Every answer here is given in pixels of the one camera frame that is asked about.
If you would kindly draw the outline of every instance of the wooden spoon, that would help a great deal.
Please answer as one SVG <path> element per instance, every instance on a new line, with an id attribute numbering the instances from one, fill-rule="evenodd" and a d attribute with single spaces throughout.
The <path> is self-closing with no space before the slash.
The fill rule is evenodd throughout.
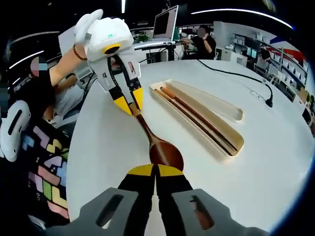
<path id="1" fill-rule="evenodd" d="M 172 166 L 180 171 L 183 171 L 184 161 L 177 147 L 163 139 L 160 139 L 150 130 L 135 103 L 131 103 L 129 107 L 149 139 L 149 156 L 151 163 Z"/>

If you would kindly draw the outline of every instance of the laptop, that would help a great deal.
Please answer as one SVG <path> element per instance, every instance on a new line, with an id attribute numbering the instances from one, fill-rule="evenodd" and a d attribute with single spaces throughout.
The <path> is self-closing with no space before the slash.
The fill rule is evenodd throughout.
<path id="1" fill-rule="evenodd" d="M 158 15 L 154 22 L 153 37 L 147 42 L 135 43 L 135 49 L 158 46 L 163 44 L 174 44 L 174 30 L 177 19 L 178 5 L 174 6 Z"/>

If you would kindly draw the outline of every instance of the person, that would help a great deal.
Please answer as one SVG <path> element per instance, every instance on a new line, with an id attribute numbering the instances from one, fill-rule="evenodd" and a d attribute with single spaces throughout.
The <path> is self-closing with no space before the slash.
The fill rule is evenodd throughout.
<path id="1" fill-rule="evenodd" d="M 58 122 L 82 101 L 84 91 L 76 85 L 76 82 L 75 74 L 70 73 L 54 86 L 56 102 L 49 105 L 44 113 L 44 118 L 50 124 Z"/>
<path id="2" fill-rule="evenodd" d="M 182 41 L 184 44 L 193 43 L 196 49 L 195 54 L 184 55 L 183 59 L 210 59 L 213 60 L 216 56 L 216 42 L 210 35 L 210 29 L 206 25 L 201 25 L 197 32 L 198 36 L 192 39 L 185 38 Z"/>
<path id="3" fill-rule="evenodd" d="M 8 48 L 10 45 L 7 42 L 0 47 L 1 55 L 4 55 L 0 58 L 1 79 L 7 79 L 10 72 Z M 31 113 L 28 127 L 21 135 L 17 160 L 9 162 L 0 157 L 0 192 L 5 193 L 2 195 L 1 211 L 7 226 L 12 226 L 12 234 L 19 230 L 36 234 L 36 227 L 28 215 L 44 221 L 47 227 L 69 223 L 65 173 L 70 140 L 42 117 L 47 107 L 56 101 L 54 86 L 83 60 L 86 60 L 84 47 L 75 45 L 57 65 L 41 71 L 38 77 L 10 94 L 9 106 L 16 100 L 23 100 Z"/>
<path id="4" fill-rule="evenodd" d="M 269 61 L 271 58 L 270 52 L 266 49 L 266 44 L 264 43 L 260 46 L 260 54 L 264 61 Z"/>

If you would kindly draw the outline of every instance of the gray gripper base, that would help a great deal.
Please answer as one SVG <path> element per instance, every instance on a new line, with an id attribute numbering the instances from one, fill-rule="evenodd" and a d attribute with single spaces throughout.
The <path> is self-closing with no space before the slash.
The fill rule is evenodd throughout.
<path id="1" fill-rule="evenodd" d="M 109 188 L 85 204 L 81 208 L 80 215 L 76 220 L 65 226 L 55 226 L 49 228 L 45 231 L 45 235 L 123 236 L 128 216 L 137 197 L 137 192 Z M 111 217 L 111 222 L 108 228 L 102 229 L 101 226 L 110 219 L 110 216 L 106 216 L 111 215 L 114 211 L 112 208 L 113 205 L 118 205 L 117 209 Z"/>
<path id="2" fill-rule="evenodd" d="M 256 227 L 246 228 L 231 218 L 228 207 L 211 197 L 202 189 L 194 189 L 172 194 L 184 223 L 186 236 L 265 236 L 266 231 Z M 195 214 L 191 201 L 201 203 L 203 212 L 208 212 L 214 226 L 203 230 Z"/>

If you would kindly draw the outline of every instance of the hand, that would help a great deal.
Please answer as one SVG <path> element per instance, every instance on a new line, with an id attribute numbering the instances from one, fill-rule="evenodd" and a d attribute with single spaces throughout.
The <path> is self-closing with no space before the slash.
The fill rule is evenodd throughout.
<path id="1" fill-rule="evenodd" d="M 209 35 L 209 33 L 206 33 L 206 34 L 205 34 L 205 36 L 203 36 L 203 38 L 202 38 L 202 39 L 203 39 L 203 40 L 206 40 L 206 39 L 207 39 L 207 37 L 208 37 L 208 35 Z"/>

